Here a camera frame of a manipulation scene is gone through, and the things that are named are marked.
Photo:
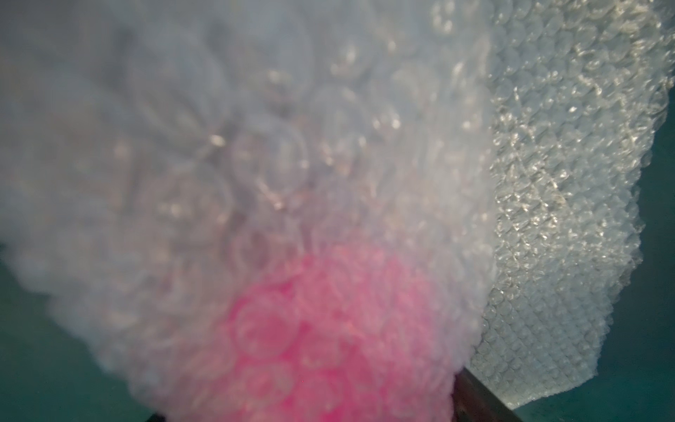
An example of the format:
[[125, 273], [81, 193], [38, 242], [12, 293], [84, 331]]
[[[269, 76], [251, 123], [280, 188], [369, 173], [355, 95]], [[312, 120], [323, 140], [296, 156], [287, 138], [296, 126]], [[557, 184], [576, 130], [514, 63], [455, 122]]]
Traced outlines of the bubble wrap sheet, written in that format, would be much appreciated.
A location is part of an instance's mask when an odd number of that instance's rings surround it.
[[452, 392], [527, 404], [596, 375], [673, 48], [671, 1], [4, 1], [7, 263], [205, 421], [247, 288], [380, 247], [436, 286]]

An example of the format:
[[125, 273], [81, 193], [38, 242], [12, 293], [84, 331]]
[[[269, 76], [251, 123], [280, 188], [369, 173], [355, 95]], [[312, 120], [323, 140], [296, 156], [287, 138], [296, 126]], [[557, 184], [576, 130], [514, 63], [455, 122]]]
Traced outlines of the pink plastic wine glass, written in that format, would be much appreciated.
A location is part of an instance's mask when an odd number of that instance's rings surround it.
[[205, 421], [448, 421], [453, 368], [436, 286], [380, 247], [308, 253], [247, 288], [216, 325], [229, 372]]

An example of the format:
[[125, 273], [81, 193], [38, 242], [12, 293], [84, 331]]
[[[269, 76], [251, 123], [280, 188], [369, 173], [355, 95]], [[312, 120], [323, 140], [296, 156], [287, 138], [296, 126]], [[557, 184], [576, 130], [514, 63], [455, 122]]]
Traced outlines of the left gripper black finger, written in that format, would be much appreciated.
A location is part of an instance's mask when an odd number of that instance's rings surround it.
[[467, 369], [462, 369], [455, 378], [452, 403], [453, 421], [521, 422], [514, 411]]

